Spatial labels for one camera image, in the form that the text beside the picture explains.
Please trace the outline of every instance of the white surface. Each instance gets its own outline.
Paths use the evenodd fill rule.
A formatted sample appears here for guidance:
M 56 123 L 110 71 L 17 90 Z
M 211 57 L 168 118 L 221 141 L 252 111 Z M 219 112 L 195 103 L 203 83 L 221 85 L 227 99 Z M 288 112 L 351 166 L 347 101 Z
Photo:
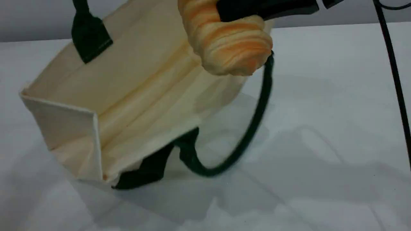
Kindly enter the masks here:
M 390 24 L 411 109 L 411 23 Z M 2 230 L 406 231 L 411 173 L 379 25 L 273 31 L 275 87 L 247 156 L 216 179 L 131 192 L 73 181 L 18 98 L 68 42 L 0 43 Z M 261 71 L 210 123 L 202 155 L 226 154 L 259 94 Z

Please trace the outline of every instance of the dark green handle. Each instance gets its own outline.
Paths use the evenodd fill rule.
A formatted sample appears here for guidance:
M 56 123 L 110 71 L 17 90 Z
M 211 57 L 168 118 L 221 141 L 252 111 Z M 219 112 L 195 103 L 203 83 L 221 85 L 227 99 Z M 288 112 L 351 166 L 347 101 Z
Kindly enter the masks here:
M 73 0 L 76 15 L 73 20 L 72 39 L 84 63 L 92 61 L 113 44 L 103 21 L 94 17 L 87 0 Z
M 196 128 L 184 136 L 177 139 L 174 144 L 180 147 L 180 160 L 195 174 L 204 177 L 215 177 L 231 168 L 244 154 L 252 139 L 254 138 L 262 120 L 264 112 L 270 100 L 272 90 L 272 71 L 274 67 L 274 53 L 268 57 L 265 64 L 263 84 L 261 87 L 260 99 L 257 103 L 253 118 L 248 126 L 244 136 L 237 144 L 234 151 L 217 167 L 207 168 L 201 164 L 195 149 L 195 142 L 199 135 L 199 129 Z

